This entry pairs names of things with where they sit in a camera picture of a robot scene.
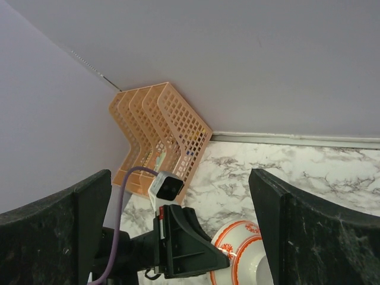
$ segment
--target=purple cable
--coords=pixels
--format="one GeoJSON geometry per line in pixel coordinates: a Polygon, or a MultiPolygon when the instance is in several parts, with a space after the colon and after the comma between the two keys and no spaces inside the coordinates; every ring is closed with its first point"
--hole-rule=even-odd
{"type": "Polygon", "coordinates": [[[116,210],[115,231],[113,232],[111,254],[109,255],[108,264],[107,264],[107,267],[106,267],[105,271],[103,272],[102,276],[100,276],[99,279],[97,279],[95,281],[87,283],[88,285],[102,284],[107,279],[109,273],[111,272],[111,269],[113,267],[113,263],[115,262],[116,252],[118,251],[119,234],[120,234],[120,219],[121,219],[121,214],[123,211],[123,196],[124,196],[125,185],[126,185],[126,182],[129,178],[129,176],[132,174],[133,171],[136,171],[136,170],[145,171],[145,172],[148,172],[148,173],[153,174],[155,176],[158,175],[158,173],[155,172],[154,170],[151,170],[151,169],[146,168],[144,166],[132,167],[125,174],[124,179],[123,179],[123,183],[120,187],[119,204],[118,204],[118,208],[116,210]]]}

